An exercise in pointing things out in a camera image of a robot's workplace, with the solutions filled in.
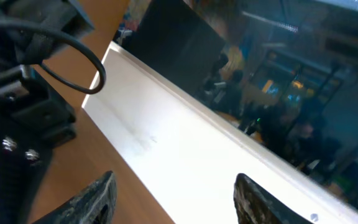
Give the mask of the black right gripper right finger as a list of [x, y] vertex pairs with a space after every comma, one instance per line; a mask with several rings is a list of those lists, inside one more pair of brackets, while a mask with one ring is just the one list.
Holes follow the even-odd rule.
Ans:
[[236, 177], [233, 199], [239, 224], [310, 224], [243, 173]]

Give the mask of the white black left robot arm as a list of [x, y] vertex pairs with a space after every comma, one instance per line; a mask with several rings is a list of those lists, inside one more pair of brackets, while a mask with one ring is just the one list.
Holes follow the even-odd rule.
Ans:
[[26, 223], [55, 147], [75, 136], [72, 106], [35, 70], [56, 39], [0, 29], [0, 223]]

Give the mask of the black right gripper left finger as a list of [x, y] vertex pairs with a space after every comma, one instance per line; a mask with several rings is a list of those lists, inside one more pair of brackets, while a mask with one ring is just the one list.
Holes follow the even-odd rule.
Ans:
[[116, 197], [116, 178], [110, 170], [34, 224], [111, 224]]

